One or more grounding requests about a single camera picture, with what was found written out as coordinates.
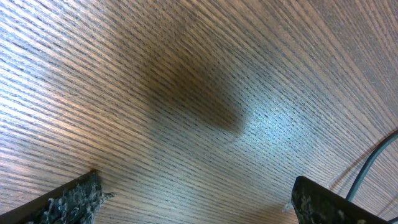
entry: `wooden surface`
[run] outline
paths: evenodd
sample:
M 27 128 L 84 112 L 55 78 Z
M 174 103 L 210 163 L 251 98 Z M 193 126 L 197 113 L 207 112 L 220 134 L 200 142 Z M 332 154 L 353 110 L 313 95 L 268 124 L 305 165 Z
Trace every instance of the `wooden surface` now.
M 345 196 L 398 127 L 397 38 L 393 0 L 0 1 L 0 213 L 95 168 L 97 223 L 297 223 L 296 176 Z

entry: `cord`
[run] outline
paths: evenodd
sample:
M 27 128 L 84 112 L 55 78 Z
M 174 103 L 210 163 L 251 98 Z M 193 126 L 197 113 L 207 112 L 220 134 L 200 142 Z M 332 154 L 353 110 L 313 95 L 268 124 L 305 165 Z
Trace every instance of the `cord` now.
M 366 159 L 365 164 L 362 166 L 361 170 L 359 171 L 359 174 L 356 176 L 354 183 L 347 194 L 346 200 L 350 202 L 353 201 L 354 196 L 359 189 L 359 186 L 361 185 L 363 179 L 365 178 L 365 175 L 368 173 L 369 169 L 371 168 L 373 162 L 380 155 L 380 153 L 397 138 L 398 138 L 398 130 L 394 131 L 392 134 L 390 134 L 387 138 L 385 138 L 383 141 L 380 142 L 380 144 L 376 146 L 376 148 L 373 150 L 368 159 Z M 393 218 L 392 220 L 389 221 L 389 223 L 395 223 L 395 222 L 398 222 L 398 217 Z

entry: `black plastic part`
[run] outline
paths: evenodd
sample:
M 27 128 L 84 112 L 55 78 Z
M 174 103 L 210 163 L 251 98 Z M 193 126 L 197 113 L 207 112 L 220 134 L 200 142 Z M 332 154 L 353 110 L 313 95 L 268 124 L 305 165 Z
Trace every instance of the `black plastic part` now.
M 97 175 L 95 170 L 62 185 L 61 187 L 58 187 L 31 202 L 26 203 L 25 205 L 0 215 L 0 223 L 18 224 L 28 222 L 32 219 L 32 216 L 35 212 L 43 209 L 46 206 L 50 198 L 61 197 L 64 191 L 74 189 L 78 184 L 85 182 L 92 175 Z
M 300 224 L 388 224 L 306 177 L 297 177 L 292 203 Z

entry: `wooden table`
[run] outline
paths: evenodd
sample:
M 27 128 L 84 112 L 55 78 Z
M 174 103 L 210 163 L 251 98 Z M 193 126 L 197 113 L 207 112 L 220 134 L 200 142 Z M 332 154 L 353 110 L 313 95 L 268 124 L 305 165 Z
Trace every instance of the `wooden table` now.
M 398 127 L 398 4 L 0 2 L 0 213 L 95 168 L 97 223 L 297 223 Z M 398 216 L 397 143 L 354 203 Z

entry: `black cable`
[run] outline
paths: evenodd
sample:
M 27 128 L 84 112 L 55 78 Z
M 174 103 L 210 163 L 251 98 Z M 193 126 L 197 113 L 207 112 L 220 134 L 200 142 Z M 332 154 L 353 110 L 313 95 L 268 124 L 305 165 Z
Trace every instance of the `black cable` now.
M 359 186 L 361 185 L 363 179 L 365 178 L 365 175 L 368 173 L 369 169 L 371 168 L 373 162 L 380 155 L 380 153 L 397 138 L 398 138 L 398 130 L 394 131 L 392 134 L 390 134 L 387 138 L 385 138 L 382 142 L 380 142 L 380 144 L 376 146 L 376 148 L 373 150 L 368 159 L 366 159 L 365 164 L 362 166 L 361 170 L 359 171 L 359 174 L 356 176 L 354 183 L 347 194 L 346 200 L 350 202 L 353 201 L 354 196 L 359 189 Z M 393 218 L 389 222 L 395 223 L 397 221 L 398 217 Z

